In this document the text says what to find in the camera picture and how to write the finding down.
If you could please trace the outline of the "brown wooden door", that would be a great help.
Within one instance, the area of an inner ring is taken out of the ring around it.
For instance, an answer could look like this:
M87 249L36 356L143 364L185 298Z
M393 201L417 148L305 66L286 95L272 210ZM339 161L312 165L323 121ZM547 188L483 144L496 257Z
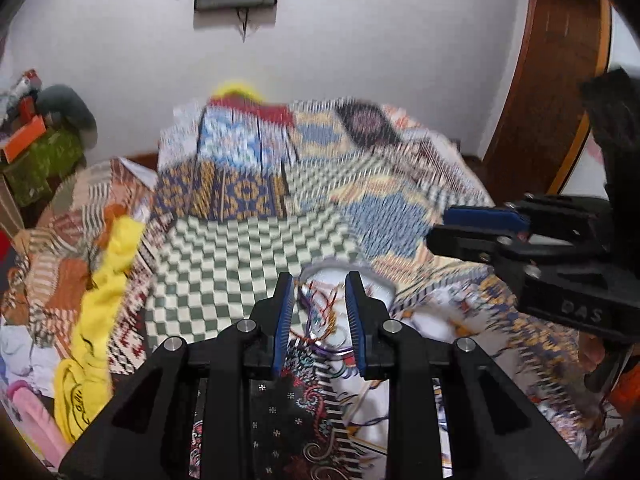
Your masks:
M579 86L604 71L605 0L528 0L509 94L483 162L496 203L559 192L586 140Z

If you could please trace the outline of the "patchwork patterned bedspread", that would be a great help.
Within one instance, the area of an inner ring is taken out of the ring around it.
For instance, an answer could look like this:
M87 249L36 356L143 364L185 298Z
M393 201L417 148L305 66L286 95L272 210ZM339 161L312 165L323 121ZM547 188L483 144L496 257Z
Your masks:
M183 107L160 138L158 169L108 343L115 387L165 338L213 338L282 272L296 280L337 258L396 286L392 318L434 339L474 338L583 460L620 431L618 409L582 383L575 332L518 312L489 266L428 250L446 208L490 197L452 143L403 110L347 98ZM354 356L328 360L291 335L282 376L252 391L262 473L382 478L387 395Z

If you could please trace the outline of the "grey-green plush cushion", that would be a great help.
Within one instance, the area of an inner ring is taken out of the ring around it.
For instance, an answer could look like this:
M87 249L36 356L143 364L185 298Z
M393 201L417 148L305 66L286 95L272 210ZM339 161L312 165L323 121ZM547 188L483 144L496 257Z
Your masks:
M96 118L79 94L65 84L54 84L37 94L36 109L54 122L66 122L79 134L85 150L92 150L98 140Z

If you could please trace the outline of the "brown striped blanket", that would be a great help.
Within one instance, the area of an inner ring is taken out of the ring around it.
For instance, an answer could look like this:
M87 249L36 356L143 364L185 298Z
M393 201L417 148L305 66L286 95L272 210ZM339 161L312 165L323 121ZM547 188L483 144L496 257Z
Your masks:
M36 346L66 358L115 220L144 211L152 195L118 158L65 179L36 226L14 236L16 260L1 300L6 322L24 325Z

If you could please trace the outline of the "yellow pillow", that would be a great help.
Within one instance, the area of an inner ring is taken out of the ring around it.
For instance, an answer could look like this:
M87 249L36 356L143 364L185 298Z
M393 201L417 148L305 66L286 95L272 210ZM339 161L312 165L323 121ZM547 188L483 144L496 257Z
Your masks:
M265 101L256 88L242 80L226 80L218 84L210 97L212 99L235 98L255 103Z

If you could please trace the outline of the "green patterned box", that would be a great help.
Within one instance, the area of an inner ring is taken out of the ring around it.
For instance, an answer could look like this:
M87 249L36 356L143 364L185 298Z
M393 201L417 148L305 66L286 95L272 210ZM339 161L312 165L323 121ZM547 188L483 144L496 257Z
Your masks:
M84 149L77 133L65 128L48 129L13 162L2 162L6 178L18 208L51 197L50 180L64 180L84 160Z

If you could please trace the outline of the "purple heart-shaped tin box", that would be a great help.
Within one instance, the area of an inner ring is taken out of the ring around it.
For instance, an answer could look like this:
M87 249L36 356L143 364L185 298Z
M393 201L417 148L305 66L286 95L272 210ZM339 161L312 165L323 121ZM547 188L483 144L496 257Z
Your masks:
M396 286L360 263L327 258L305 266L295 280L302 325L292 327L291 335L328 360L352 356L346 307L347 275L352 272L359 275L367 296L382 301L386 308L393 304Z

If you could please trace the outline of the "yellow cloth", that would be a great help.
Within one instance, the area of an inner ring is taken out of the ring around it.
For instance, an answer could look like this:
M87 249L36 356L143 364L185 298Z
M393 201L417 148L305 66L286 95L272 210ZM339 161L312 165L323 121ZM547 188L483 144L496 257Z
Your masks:
M54 419L69 444L77 441L111 400L107 344L143 230L143 223L128 216L115 219L102 263L81 299L70 357L55 371Z

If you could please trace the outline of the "orange box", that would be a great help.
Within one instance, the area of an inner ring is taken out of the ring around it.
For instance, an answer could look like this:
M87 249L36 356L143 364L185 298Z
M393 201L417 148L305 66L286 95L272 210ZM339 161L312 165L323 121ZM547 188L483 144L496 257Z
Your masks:
M1 157L9 164L27 150L40 136L47 131L46 123L40 115L36 115L12 136L1 141Z

